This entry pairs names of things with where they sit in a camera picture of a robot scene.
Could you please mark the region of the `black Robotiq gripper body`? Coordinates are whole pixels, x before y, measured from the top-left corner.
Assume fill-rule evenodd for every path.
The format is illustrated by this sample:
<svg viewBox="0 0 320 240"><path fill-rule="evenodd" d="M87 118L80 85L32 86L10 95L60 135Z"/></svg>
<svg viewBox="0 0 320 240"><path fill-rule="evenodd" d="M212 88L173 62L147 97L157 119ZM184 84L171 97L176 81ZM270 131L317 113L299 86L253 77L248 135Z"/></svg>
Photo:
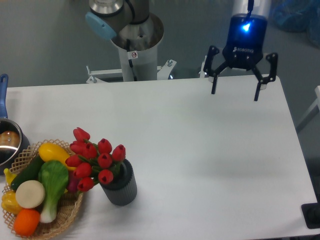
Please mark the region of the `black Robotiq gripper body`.
<svg viewBox="0 0 320 240"><path fill-rule="evenodd" d="M249 70L249 57L256 65L263 58L263 44L268 21L260 15L236 14L230 19L226 45L222 55L229 68Z"/></svg>

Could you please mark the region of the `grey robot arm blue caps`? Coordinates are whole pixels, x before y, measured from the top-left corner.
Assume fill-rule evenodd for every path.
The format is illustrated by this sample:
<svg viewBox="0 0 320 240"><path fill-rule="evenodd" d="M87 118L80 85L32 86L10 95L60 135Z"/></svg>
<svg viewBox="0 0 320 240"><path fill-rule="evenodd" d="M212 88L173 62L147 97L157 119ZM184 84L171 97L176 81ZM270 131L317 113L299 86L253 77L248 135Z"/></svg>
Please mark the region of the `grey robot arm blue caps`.
<svg viewBox="0 0 320 240"><path fill-rule="evenodd" d="M208 77L212 91L225 69L251 71L257 86L254 99L277 76L278 54L263 53L271 2L236 0L233 3L228 36L223 48L208 48L200 76ZM157 64L158 45L164 36L162 21L150 12L147 0L91 0L85 20L100 38L118 49L125 82L169 80L176 62Z"/></svg>

